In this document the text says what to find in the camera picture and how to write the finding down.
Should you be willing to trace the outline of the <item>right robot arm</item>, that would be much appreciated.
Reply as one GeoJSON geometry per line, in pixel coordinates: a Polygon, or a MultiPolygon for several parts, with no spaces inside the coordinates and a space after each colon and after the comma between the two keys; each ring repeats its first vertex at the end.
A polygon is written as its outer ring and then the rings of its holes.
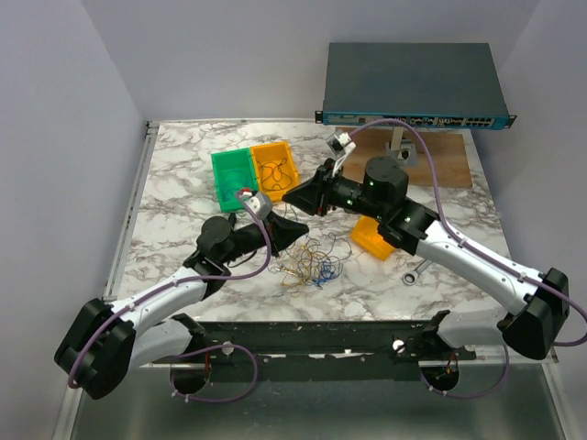
{"type": "Polygon", "coordinates": [[[429,357],[441,359],[466,345],[506,345],[534,360],[547,356],[569,315],[569,281],[563,272],[525,267],[443,225],[439,213],[408,197],[408,175],[389,156],[369,159],[362,182],[334,169],[328,159],[283,201],[308,215],[341,208],[372,218],[385,242],[451,270],[499,303],[497,310],[448,313],[422,336],[429,357]]]}

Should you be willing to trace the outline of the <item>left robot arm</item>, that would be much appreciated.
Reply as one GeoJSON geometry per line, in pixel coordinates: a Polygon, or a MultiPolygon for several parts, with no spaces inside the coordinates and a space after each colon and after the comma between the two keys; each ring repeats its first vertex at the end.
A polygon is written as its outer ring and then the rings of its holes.
{"type": "Polygon", "coordinates": [[[197,360],[202,337],[172,314],[235,280],[229,262],[260,249],[271,259],[308,231],[307,225],[276,213],[241,228],[221,216],[208,218],[194,253],[169,278],[124,300],[86,302],[55,352],[56,365],[67,373],[70,388],[97,400],[133,367],[175,355],[184,362],[197,360]]]}

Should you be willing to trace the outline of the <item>orange plastic bin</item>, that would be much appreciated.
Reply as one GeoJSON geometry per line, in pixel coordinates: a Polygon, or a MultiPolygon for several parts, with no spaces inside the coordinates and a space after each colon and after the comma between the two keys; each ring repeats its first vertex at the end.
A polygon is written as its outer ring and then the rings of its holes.
{"type": "Polygon", "coordinates": [[[253,146],[250,149],[259,190],[274,203],[299,184],[299,173],[286,141],[253,146]]]}

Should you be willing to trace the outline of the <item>loose yellow plastic bin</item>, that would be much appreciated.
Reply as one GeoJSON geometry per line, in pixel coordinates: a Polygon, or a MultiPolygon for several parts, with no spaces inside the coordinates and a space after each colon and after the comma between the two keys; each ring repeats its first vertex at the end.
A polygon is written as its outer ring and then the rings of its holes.
{"type": "Polygon", "coordinates": [[[378,260],[385,261],[396,250],[378,232],[378,222],[368,216],[361,216],[350,232],[350,238],[363,250],[378,260]]]}

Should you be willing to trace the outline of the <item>green plastic bin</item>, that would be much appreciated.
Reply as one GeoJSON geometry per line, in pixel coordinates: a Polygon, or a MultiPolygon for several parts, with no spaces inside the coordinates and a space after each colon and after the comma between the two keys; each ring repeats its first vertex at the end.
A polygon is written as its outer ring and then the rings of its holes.
{"type": "Polygon", "coordinates": [[[241,210],[235,193],[242,188],[259,189],[255,166],[248,148],[238,148],[211,155],[215,188],[220,210],[241,210]]]}

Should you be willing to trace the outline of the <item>silver ratchet wrench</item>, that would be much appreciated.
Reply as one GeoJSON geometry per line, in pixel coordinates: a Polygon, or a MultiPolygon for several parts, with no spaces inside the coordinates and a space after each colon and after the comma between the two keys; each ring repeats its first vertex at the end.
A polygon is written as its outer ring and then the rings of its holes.
{"type": "Polygon", "coordinates": [[[427,268],[432,264],[432,261],[429,259],[423,259],[420,261],[413,269],[407,271],[403,277],[402,281],[406,286],[413,286],[416,284],[418,279],[420,278],[421,274],[427,270],[427,268]]]}

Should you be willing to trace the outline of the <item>wooden base board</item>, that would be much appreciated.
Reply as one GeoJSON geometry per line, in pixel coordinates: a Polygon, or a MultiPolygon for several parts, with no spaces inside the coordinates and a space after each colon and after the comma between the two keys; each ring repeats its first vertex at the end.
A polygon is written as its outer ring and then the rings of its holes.
{"type": "MultiPolygon", "coordinates": [[[[443,132],[420,132],[421,138],[434,161],[437,183],[441,188],[471,188],[472,178],[461,134],[443,132]]],[[[426,154],[416,141],[415,135],[404,131],[404,137],[415,144],[417,164],[405,168],[409,184],[431,187],[432,175],[426,154]]],[[[393,139],[393,131],[386,128],[368,128],[355,137],[357,147],[345,161],[343,176],[355,182],[363,182],[364,169],[372,157],[387,153],[386,144],[393,139]]]]}

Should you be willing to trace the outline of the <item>grey switch stand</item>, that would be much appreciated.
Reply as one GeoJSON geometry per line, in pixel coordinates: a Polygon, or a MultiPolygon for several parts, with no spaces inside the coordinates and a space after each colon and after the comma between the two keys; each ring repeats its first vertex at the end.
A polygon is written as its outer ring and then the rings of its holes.
{"type": "Polygon", "coordinates": [[[415,144],[404,135],[402,127],[396,127],[393,130],[391,140],[385,144],[385,150],[401,168],[417,166],[418,157],[415,144]]]}

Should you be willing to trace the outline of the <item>black mounting rail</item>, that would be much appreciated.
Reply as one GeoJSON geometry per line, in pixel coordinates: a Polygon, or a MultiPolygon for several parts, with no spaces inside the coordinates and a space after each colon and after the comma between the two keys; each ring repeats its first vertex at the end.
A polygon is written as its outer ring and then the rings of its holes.
{"type": "Polygon", "coordinates": [[[474,360],[453,348],[437,330],[446,312],[430,320],[325,322],[196,322],[185,313],[175,321],[191,337],[187,357],[172,375],[183,386],[200,379],[237,383],[397,380],[420,378],[420,365],[441,369],[449,361],[474,360]]]}

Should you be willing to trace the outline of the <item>blue network switch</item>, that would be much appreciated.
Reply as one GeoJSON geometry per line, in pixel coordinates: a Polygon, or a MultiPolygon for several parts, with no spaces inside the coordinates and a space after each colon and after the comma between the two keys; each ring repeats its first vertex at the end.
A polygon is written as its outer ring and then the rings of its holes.
{"type": "Polygon", "coordinates": [[[332,43],[318,124],[395,118],[413,127],[502,130],[510,114],[487,43],[332,43]]]}

